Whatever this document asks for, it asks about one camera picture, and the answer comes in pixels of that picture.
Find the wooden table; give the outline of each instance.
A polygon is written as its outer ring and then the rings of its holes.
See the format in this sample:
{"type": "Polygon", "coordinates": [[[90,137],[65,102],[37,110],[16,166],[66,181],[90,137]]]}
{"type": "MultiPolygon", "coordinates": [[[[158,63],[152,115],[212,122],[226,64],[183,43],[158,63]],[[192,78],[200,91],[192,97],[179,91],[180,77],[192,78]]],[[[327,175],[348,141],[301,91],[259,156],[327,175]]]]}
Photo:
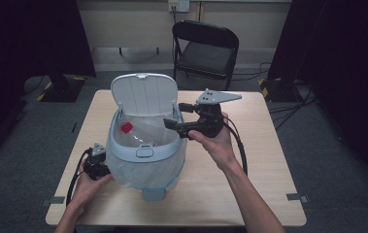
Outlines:
{"type": "MultiPolygon", "coordinates": [[[[178,102],[194,104],[202,91],[179,91],[178,102]]],[[[236,124],[248,159],[249,177],[282,225],[301,226],[306,217],[296,193],[284,153],[265,101],[257,92],[242,94],[241,100],[222,103],[221,108],[236,124]]],[[[106,144],[109,126],[117,109],[110,90],[96,92],[85,117],[78,140],[69,157],[55,196],[66,196],[81,154],[94,142],[106,144]]],[[[197,114],[184,113],[185,121],[197,114]]],[[[232,140],[240,159],[236,142],[232,140]]],[[[65,204],[51,204],[47,223],[56,225],[65,204]]],[[[130,226],[239,226],[244,225],[232,191],[223,173],[202,146],[189,141],[186,164],[177,186],[164,200],[146,202],[140,190],[126,188],[116,181],[107,183],[85,208],[79,224],[130,226]]]]}

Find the cable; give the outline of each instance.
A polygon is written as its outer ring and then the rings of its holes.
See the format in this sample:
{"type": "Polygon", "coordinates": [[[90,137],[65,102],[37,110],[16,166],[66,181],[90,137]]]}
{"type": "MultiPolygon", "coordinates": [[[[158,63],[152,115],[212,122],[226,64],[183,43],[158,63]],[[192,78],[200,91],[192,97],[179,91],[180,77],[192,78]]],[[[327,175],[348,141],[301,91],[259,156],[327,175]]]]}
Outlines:
{"type": "Polygon", "coordinates": [[[179,90],[194,90],[194,89],[189,89],[189,88],[186,88],[186,87],[182,87],[182,86],[178,86],[178,89],[179,90]]]}
{"type": "Polygon", "coordinates": [[[71,184],[69,185],[68,193],[66,195],[66,206],[68,206],[69,203],[71,202],[72,192],[73,192],[74,187],[75,187],[75,182],[77,181],[79,175],[81,174],[81,173],[78,174],[78,171],[80,170],[81,163],[84,160],[84,156],[86,154],[91,154],[91,153],[92,153],[92,148],[89,148],[89,149],[85,150],[84,153],[81,155],[80,161],[78,162],[77,169],[75,170],[74,177],[71,180],[71,184]]]}
{"type": "MultiPolygon", "coordinates": [[[[176,7],[172,7],[172,15],[174,16],[174,24],[177,23],[177,12],[176,7]]],[[[175,38],[174,35],[172,35],[172,62],[175,65],[175,38]]]]}
{"type": "Polygon", "coordinates": [[[316,98],[312,99],[310,102],[308,102],[308,99],[310,97],[312,93],[312,87],[310,88],[310,91],[308,91],[308,94],[307,96],[305,97],[304,101],[302,101],[302,103],[298,103],[295,107],[291,107],[290,109],[285,109],[285,110],[279,110],[279,111],[276,111],[276,112],[272,112],[272,113],[278,113],[278,112],[283,112],[283,111],[288,111],[288,110],[291,110],[291,112],[287,113],[285,116],[282,116],[282,117],[278,117],[278,118],[275,118],[273,120],[273,122],[275,123],[275,121],[279,120],[279,119],[284,119],[276,128],[275,130],[278,130],[289,118],[291,118],[296,112],[298,112],[298,110],[300,110],[301,108],[303,108],[304,106],[307,106],[309,104],[312,104],[315,102],[316,98]]]}
{"type": "Polygon", "coordinates": [[[294,105],[294,106],[283,106],[283,107],[278,107],[278,108],[270,109],[269,110],[269,113],[270,114],[276,114],[276,113],[280,113],[280,112],[285,112],[285,111],[293,110],[295,108],[296,108],[296,105],[294,105]]]}
{"type": "Polygon", "coordinates": [[[247,155],[245,154],[245,149],[244,149],[244,145],[242,144],[242,142],[241,142],[241,139],[240,139],[240,137],[239,137],[239,134],[238,134],[238,130],[237,130],[237,132],[235,132],[227,123],[223,123],[223,125],[227,128],[227,129],[229,129],[229,131],[232,133],[232,135],[234,136],[234,138],[235,138],[235,140],[236,140],[236,142],[237,142],[237,144],[238,144],[238,149],[239,149],[239,153],[241,154],[241,160],[242,160],[242,168],[243,168],[243,170],[244,170],[244,172],[245,172],[245,174],[246,175],[248,175],[248,163],[247,163],[247,155]]]}
{"type": "Polygon", "coordinates": [[[200,11],[198,11],[198,21],[202,21],[202,17],[201,17],[201,15],[202,15],[202,13],[203,13],[203,2],[199,2],[199,9],[200,9],[200,11]]]}
{"type": "Polygon", "coordinates": [[[235,123],[234,123],[230,118],[228,118],[228,117],[226,117],[226,116],[224,116],[224,118],[226,118],[229,122],[231,122],[231,124],[232,124],[232,125],[234,126],[234,128],[235,128],[236,135],[238,136],[238,139],[239,139],[239,140],[241,140],[241,136],[239,136],[239,132],[238,132],[238,129],[237,129],[237,127],[236,127],[235,123]]]}
{"type": "Polygon", "coordinates": [[[265,71],[262,71],[262,65],[264,65],[264,64],[271,64],[271,62],[262,62],[262,63],[260,63],[259,64],[259,72],[256,72],[256,73],[243,73],[243,74],[234,73],[233,75],[253,75],[253,77],[250,77],[250,78],[247,78],[247,79],[232,79],[232,81],[248,81],[248,80],[253,80],[253,79],[258,78],[259,75],[269,71],[269,69],[267,69],[265,71]]]}

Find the open lid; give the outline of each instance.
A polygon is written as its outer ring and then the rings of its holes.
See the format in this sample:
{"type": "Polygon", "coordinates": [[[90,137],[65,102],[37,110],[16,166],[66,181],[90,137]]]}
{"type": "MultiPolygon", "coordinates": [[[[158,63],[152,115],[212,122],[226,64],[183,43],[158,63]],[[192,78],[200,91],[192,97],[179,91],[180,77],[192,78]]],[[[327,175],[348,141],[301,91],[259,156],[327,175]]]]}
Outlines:
{"type": "Polygon", "coordinates": [[[178,98],[178,87],[171,77],[151,73],[119,76],[112,81],[111,91],[117,106],[129,116],[170,114],[178,98]]]}

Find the human hand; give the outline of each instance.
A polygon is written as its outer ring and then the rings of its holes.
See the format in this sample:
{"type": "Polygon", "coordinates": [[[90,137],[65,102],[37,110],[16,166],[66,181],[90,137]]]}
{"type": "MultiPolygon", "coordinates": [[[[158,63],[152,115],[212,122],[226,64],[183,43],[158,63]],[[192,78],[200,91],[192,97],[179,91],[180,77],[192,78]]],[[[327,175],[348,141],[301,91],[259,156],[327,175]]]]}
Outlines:
{"type": "MultiPolygon", "coordinates": [[[[224,122],[228,123],[228,114],[222,114],[225,117],[224,122]]],[[[202,144],[220,170],[225,171],[234,162],[238,162],[232,148],[230,132],[226,127],[222,127],[215,138],[208,138],[196,130],[190,130],[188,136],[202,144]]]]}
{"type": "Polygon", "coordinates": [[[81,208],[95,196],[103,184],[113,179],[113,176],[108,174],[105,177],[94,181],[87,173],[84,172],[84,162],[85,160],[81,163],[80,176],[78,177],[77,187],[71,200],[71,203],[77,204],[81,208]]]}

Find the black curtain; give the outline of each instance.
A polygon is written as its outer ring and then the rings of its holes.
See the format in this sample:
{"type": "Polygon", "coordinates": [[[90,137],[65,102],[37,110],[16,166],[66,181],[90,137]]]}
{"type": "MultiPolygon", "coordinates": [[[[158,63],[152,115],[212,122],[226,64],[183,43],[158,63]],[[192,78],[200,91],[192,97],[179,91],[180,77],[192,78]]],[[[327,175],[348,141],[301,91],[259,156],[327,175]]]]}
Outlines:
{"type": "Polygon", "coordinates": [[[77,2],[0,0],[0,131],[25,81],[51,72],[96,76],[77,2]]]}
{"type": "Polygon", "coordinates": [[[292,1],[271,71],[310,82],[344,142],[368,165],[368,0],[310,2],[292,1]]]}

